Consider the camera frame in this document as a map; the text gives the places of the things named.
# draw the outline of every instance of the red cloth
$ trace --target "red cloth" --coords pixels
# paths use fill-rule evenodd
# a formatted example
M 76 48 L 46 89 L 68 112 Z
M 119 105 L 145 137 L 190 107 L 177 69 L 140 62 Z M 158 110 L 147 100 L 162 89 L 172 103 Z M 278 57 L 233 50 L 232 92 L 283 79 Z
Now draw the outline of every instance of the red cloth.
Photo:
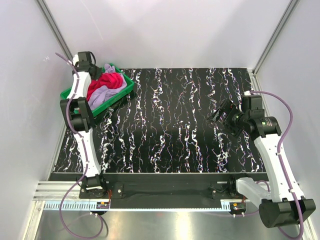
M 102 86 L 107 86 L 108 89 L 117 89 L 122 86 L 123 82 L 123 78 L 117 72 L 103 73 L 98 80 L 92 80 L 90 83 L 88 93 L 86 94 L 86 100 L 89 101 L 94 91 Z

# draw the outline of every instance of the white enclosure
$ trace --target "white enclosure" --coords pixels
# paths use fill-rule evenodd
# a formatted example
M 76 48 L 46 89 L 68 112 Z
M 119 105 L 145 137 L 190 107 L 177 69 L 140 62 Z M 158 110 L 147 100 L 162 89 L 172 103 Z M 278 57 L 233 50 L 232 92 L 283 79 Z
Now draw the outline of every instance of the white enclosure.
M 284 141 L 288 161 L 307 198 L 320 205 L 320 1 L 300 1 L 258 72 L 264 91 L 281 96 L 291 106 L 294 117 Z M 288 124 L 286 108 L 266 96 L 272 116 L 282 127 Z M 320 235 L 320 212 L 311 219 Z
M 59 93 L 72 79 L 34 0 L 1 1 L 0 9 L 0 239 L 20 240 L 61 134 Z
M 72 54 L 92 51 L 120 68 L 248 68 L 260 59 L 291 0 L 46 0 Z M 38 181 L 46 180 L 65 125 L 60 92 L 70 68 L 36 0 L 0 3 L 2 61 L 0 239 L 22 239 Z M 284 141 L 307 198 L 317 184 L 320 117 L 317 74 L 320 2 L 301 1 L 258 72 L 263 91 L 280 95 L 295 115 Z M 283 106 L 266 97 L 282 130 Z M 320 234 L 320 213 L 312 215 Z
M 122 68 L 252 69 L 289 0 L 46 0 L 73 54 Z

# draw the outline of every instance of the metal floor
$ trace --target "metal floor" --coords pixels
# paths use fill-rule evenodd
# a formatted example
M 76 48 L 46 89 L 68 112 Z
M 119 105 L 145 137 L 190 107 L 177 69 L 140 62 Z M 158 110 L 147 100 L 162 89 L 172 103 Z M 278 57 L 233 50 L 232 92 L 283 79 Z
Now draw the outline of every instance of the metal floor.
M 248 213 L 256 210 L 248 203 Z M 100 221 L 85 216 L 84 211 L 64 211 L 69 228 L 78 235 L 90 237 L 100 229 Z M 233 218 L 226 212 L 115 212 L 103 215 L 104 226 L 97 240 L 286 240 L 277 228 L 266 228 L 259 217 Z M 297 226 L 285 227 L 291 236 L 298 235 Z M 36 240 L 77 239 L 65 231 L 58 211 L 45 210 L 36 234 Z

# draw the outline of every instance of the cloth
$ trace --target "cloth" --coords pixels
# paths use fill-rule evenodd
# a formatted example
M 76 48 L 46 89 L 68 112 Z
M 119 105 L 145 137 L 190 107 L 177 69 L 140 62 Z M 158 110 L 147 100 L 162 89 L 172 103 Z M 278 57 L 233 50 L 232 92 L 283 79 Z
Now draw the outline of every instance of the cloth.
M 106 74 L 112 74 L 116 72 L 115 66 L 111 66 L 110 64 L 105 64 L 104 65 L 104 73 Z
M 114 95 L 119 93 L 121 90 L 123 90 L 126 86 L 127 86 L 127 82 L 125 81 L 125 78 L 123 78 L 122 86 L 119 88 L 110 89 L 106 85 L 101 86 L 100 88 L 98 88 L 92 93 L 88 101 L 90 109 L 91 110 L 96 109 L 101 104 L 103 104 L 104 102 L 112 98 Z
M 91 81 L 86 94 L 86 100 L 89 102 L 91 95 L 102 86 L 106 86 L 108 89 L 118 89 L 124 82 L 126 82 L 125 78 L 120 73 L 103 73 L 98 80 Z

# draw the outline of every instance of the black base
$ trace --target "black base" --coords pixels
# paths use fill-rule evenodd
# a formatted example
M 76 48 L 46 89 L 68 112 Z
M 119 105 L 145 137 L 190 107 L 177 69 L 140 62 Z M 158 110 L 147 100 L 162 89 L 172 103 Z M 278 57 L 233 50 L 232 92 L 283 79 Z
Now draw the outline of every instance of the black base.
M 112 191 L 111 209 L 220 208 L 220 199 L 241 198 L 229 194 L 213 197 L 211 186 L 228 182 L 231 176 L 268 181 L 266 173 L 250 172 L 103 174 L 107 189 Z M 49 181 L 74 181 L 76 177 L 81 177 L 81 174 L 52 173 Z
M 305 221 L 315 210 L 313 199 L 299 200 L 302 218 Z M 272 202 L 263 199 L 259 206 L 259 214 L 267 228 L 282 227 L 299 224 L 299 215 L 295 201 Z

